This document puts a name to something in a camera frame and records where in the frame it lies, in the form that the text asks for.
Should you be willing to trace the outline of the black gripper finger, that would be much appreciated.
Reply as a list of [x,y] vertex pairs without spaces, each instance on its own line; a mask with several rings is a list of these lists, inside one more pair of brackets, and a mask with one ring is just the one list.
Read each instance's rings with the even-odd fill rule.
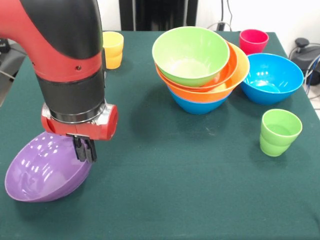
[[75,154],[78,160],[84,161],[85,160],[85,147],[80,138],[77,136],[72,137],[72,142],[75,150]]
[[92,139],[85,139],[85,154],[86,159],[89,163],[94,163],[97,161],[97,153],[95,147],[95,141]]

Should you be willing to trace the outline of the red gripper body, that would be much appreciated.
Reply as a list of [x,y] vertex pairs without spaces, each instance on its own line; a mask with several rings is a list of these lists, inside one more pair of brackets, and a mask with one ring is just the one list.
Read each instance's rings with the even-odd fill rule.
[[106,104],[102,113],[87,122],[63,123],[55,120],[46,104],[41,109],[41,123],[48,133],[61,136],[88,137],[92,140],[108,141],[117,128],[118,108],[113,104]]

